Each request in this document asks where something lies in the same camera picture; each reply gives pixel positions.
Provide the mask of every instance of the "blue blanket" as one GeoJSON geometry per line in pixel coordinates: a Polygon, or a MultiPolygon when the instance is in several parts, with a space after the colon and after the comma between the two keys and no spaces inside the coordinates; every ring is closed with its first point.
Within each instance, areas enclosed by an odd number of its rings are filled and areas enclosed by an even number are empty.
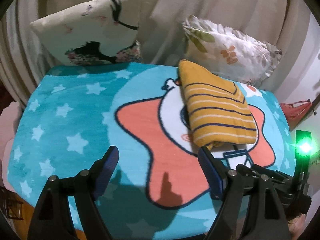
{"type": "MultiPolygon", "coordinates": [[[[236,84],[259,138],[253,145],[225,145],[212,154],[230,168],[257,163],[293,175],[292,141],[275,96],[236,84]]],[[[9,182],[35,206],[50,175],[74,176],[115,145],[119,163],[96,202],[114,238],[175,239],[208,231],[221,203],[210,199],[179,86],[177,68],[168,66],[52,68],[20,121],[9,182]]],[[[74,199],[69,203],[74,225],[82,229],[74,199]]]]}

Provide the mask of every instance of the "white pillow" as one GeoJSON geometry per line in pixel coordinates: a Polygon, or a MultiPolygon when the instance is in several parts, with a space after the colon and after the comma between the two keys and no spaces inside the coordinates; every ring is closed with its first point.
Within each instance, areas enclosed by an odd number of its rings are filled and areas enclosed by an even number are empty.
{"type": "Polygon", "coordinates": [[[227,79],[260,86],[282,55],[274,45],[193,15],[182,26],[188,40],[186,59],[227,79]]]}
{"type": "Polygon", "coordinates": [[[140,61],[141,0],[93,0],[30,24],[48,51],[64,65],[140,61]]]}

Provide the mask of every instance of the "folded towel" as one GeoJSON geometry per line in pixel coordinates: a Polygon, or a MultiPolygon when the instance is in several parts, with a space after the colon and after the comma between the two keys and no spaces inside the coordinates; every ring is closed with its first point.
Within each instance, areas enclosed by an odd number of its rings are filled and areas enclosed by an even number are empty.
{"type": "Polygon", "coordinates": [[[224,143],[255,143],[255,121],[234,82],[187,60],[180,61],[179,74],[196,145],[211,149],[224,143]]]}

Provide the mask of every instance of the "pillow with eyelash print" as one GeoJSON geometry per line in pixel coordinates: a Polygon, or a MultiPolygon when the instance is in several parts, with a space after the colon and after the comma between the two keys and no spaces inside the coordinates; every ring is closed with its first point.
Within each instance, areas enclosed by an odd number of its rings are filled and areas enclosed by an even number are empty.
{"type": "Polygon", "coordinates": [[[30,24],[62,64],[142,62],[136,40],[141,0],[93,0],[30,24]]]}
{"type": "Polygon", "coordinates": [[[179,74],[193,141],[199,147],[253,144],[257,128],[247,101],[234,82],[182,60],[179,74]]]}

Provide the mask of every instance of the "green led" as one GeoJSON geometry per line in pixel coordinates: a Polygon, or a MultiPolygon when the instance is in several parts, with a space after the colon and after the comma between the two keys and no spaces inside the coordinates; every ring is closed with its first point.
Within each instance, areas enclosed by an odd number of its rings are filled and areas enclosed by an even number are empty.
{"type": "Polygon", "coordinates": [[[297,154],[301,156],[313,155],[315,152],[312,147],[313,143],[310,138],[303,138],[296,144],[297,154]]]}

